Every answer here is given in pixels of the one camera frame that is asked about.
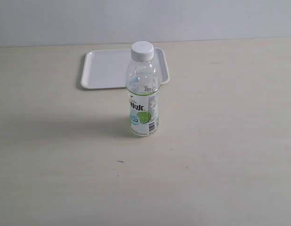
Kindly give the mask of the clear plastic drink bottle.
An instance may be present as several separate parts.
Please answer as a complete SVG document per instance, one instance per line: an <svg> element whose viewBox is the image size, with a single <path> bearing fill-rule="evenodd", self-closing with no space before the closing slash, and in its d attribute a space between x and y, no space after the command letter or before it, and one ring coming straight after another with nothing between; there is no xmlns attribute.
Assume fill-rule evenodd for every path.
<svg viewBox="0 0 291 226"><path fill-rule="evenodd" d="M138 136L147 137L158 129L160 86L161 80L154 60L130 62L126 72L130 127Z"/></svg>

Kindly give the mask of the white bottle cap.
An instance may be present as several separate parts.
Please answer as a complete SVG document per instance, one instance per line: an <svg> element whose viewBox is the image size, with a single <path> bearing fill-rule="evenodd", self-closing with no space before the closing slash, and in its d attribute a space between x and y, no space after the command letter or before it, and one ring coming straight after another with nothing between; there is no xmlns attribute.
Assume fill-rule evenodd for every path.
<svg viewBox="0 0 291 226"><path fill-rule="evenodd" d="M131 58L134 61L147 62L154 57L154 47L147 41L138 41L131 46Z"/></svg>

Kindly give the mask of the white plastic tray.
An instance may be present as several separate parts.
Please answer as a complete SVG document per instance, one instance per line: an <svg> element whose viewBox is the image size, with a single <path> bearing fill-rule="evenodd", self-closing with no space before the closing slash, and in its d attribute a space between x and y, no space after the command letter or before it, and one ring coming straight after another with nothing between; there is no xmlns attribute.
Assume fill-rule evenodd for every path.
<svg viewBox="0 0 291 226"><path fill-rule="evenodd" d="M154 48L153 59L157 65L161 84L170 81L165 54ZM85 89L112 89L126 87L126 72L131 58L131 49L95 50L86 54L81 75Z"/></svg>

